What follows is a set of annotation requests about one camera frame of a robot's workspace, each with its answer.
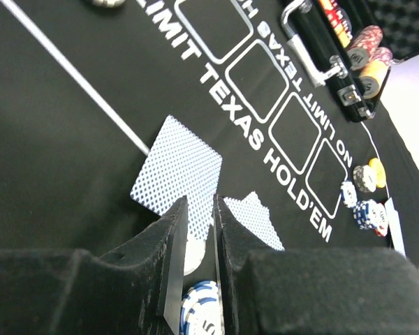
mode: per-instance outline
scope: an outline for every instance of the gray poker chip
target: gray poker chip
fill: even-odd
[[[363,193],[372,193],[377,188],[376,173],[368,165],[356,166],[353,170],[353,178],[355,185]]]

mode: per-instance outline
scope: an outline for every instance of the black felt table surface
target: black felt table surface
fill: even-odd
[[[278,1],[250,12],[235,0],[169,0],[152,13],[155,1],[112,12],[78,0],[16,3],[148,147],[171,114],[219,152],[219,194],[257,192],[285,248],[388,246],[338,204],[339,183],[379,155],[388,190],[360,197],[393,197],[418,265],[410,153],[382,105],[353,124],[325,87],[311,86],[285,45]],[[168,13],[180,28],[161,23]],[[129,197],[144,160],[0,2],[0,248],[102,254],[126,241],[156,219]]]

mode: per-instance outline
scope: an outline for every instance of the white lettering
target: white lettering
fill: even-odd
[[[339,155],[343,156],[345,151],[346,151],[346,149],[344,147],[343,141],[342,140],[337,140],[337,152],[339,153]]]
[[[299,77],[297,80],[292,80],[292,84],[297,89],[298,92],[301,92],[301,87],[300,87],[301,83],[302,83],[301,77]]]
[[[328,121],[324,124],[325,131],[328,129],[329,124],[330,124],[330,120],[328,119]]]
[[[181,45],[184,41],[186,41],[187,38],[188,38],[188,33],[183,33],[182,35],[180,35],[179,37],[175,38],[172,41],[171,43],[172,47],[175,49],[176,47]]]
[[[287,193],[290,195],[293,201],[296,200],[296,195],[293,193],[293,187],[295,186],[296,178],[292,179],[290,186],[287,188]]]
[[[324,126],[324,123],[328,119],[328,116],[324,113],[324,110],[322,110],[320,108],[320,106],[318,106],[318,108],[316,109],[316,111],[314,113],[314,117],[315,117],[315,119],[320,119],[320,124],[322,126]]]
[[[309,196],[305,190],[301,189],[300,194],[298,194],[296,204],[302,211],[305,211],[309,207]]]
[[[312,97],[313,97],[314,95],[312,94],[312,93],[310,93],[308,96],[303,96],[302,97],[302,99],[304,100],[304,102],[306,103],[306,105],[307,105],[307,107],[310,107],[311,106],[311,100],[312,100]]]
[[[155,12],[158,12],[159,10],[163,9],[165,6],[165,3],[163,1],[157,1],[156,3],[153,3],[152,5],[149,5],[146,8],[146,14],[149,16],[154,14]]]
[[[243,9],[247,9],[249,11],[249,19],[252,19],[253,17],[256,16],[256,14],[258,14],[258,9],[257,8],[253,8],[252,4],[252,0],[247,0],[242,4],[242,8]]]
[[[348,150],[346,150],[343,160],[348,163],[348,168],[352,166],[352,156]]]
[[[153,23],[159,23],[159,30],[164,33],[166,32],[166,39],[170,40],[172,37],[182,31],[182,25],[179,22],[170,23],[169,20],[172,17],[172,12],[169,8],[162,10],[160,13],[155,14],[152,18]]]
[[[253,148],[253,150],[258,151],[262,143],[264,143],[263,132],[260,131],[259,129],[253,130],[253,132],[249,136],[249,143],[250,143],[251,148]]]
[[[314,103],[312,104],[312,107],[310,108],[311,112],[315,112],[317,105],[318,105],[318,101],[315,100]]]
[[[282,172],[286,173],[286,178],[282,177]],[[280,165],[277,170],[277,179],[282,186],[287,186],[291,180],[291,171],[285,165]]]
[[[282,48],[282,45],[279,44],[276,38],[274,37],[274,33],[270,35],[270,38],[268,40],[268,47],[272,50],[277,50],[279,48]]]
[[[293,64],[293,62],[290,61],[284,69],[284,72],[286,72],[288,79],[292,80],[297,74],[295,64]]]
[[[318,232],[324,238],[326,243],[329,243],[330,233],[332,232],[332,227],[330,225],[326,227],[326,219],[325,218],[323,218],[323,220],[321,220],[320,229],[318,230]]]
[[[182,53],[181,58],[183,60],[188,59],[192,54],[196,55],[197,58],[202,56],[202,52],[198,49],[197,45],[190,38],[186,42],[188,44],[188,50]]]
[[[236,105],[236,97],[234,95],[231,95],[230,97],[230,104],[222,105],[222,110],[225,110],[226,112],[230,112],[230,120],[235,120],[235,114],[237,111],[242,110],[241,105]]]
[[[284,54],[284,48],[283,47],[279,50],[279,54],[277,54],[275,57],[279,61],[279,64],[282,67],[284,67],[286,65],[286,62],[287,61],[290,61],[291,60],[289,56],[286,56]]]
[[[230,94],[230,89],[226,86],[225,82],[220,79],[211,89],[209,89],[209,94],[211,94],[213,99],[220,105],[224,98]]]
[[[309,221],[315,227],[315,229],[318,229],[318,222],[320,222],[320,219],[321,219],[321,212],[317,206],[314,206],[314,209],[312,210],[312,214],[310,216]]]
[[[244,129],[244,137],[247,138],[250,132],[251,116],[246,115],[244,117],[241,117],[240,119],[234,120],[233,123],[236,126],[240,126],[242,129]]]
[[[334,129],[334,126],[332,124],[329,124],[329,128],[332,131],[331,134],[330,134],[329,139],[332,141],[334,139],[335,129]]]
[[[219,75],[217,74],[216,70],[212,67],[211,63],[206,63],[205,67],[207,69],[207,72],[200,78],[201,84],[206,83],[206,81],[211,77],[213,77],[215,80],[219,79]]]
[[[146,7],[146,0],[136,0],[141,8]]]
[[[267,36],[269,36],[271,33],[270,31],[270,27],[267,24],[266,21],[262,21],[259,25],[258,25],[258,34],[260,37],[262,38],[266,38]]]
[[[272,167],[270,168],[271,172],[274,172],[279,164],[279,161],[281,160],[281,157],[273,157],[273,148],[270,148],[270,150],[267,152],[267,155],[264,158],[264,164],[267,164],[268,162],[272,162]]]

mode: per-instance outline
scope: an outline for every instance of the metal handle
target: metal handle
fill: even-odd
[[[302,65],[306,69],[307,75],[311,80],[312,84],[315,87],[318,86],[325,86],[325,76],[324,73],[320,72],[317,67],[315,66],[310,54],[308,53],[304,43],[301,40],[299,35],[294,35],[290,40],[287,42],[288,46],[296,53],[298,58],[300,59]]]
[[[336,61],[331,61],[331,69],[329,69],[325,73],[319,71],[314,61],[312,61],[309,52],[304,46],[301,37],[297,33],[295,33],[293,28],[288,23],[288,18],[290,14],[293,13],[295,10],[300,9],[301,11],[303,11],[303,13],[306,13],[310,10],[310,8],[310,0],[294,0],[290,2],[282,13],[281,24],[284,32],[286,33],[289,39],[287,42],[288,46],[296,53],[297,57],[300,59],[312,84],[315,87],[319,87],[325,86],[326,80],[333,77],[334,75],[338,75],[339,77],[346,77],[347,69],[343,65],[341,59],[337,57],[335,58]]]

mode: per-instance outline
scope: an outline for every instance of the red chip stack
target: red chip stack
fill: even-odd
[[[379,26],[368,26],[360,32],[348,49],[351,70],[360,70],[368,64],[382,38],[383,32]]]
[[[335,0],[319,1],[341,45],[347,47],[352,40],[352,28],[346,12],[338,6]]]

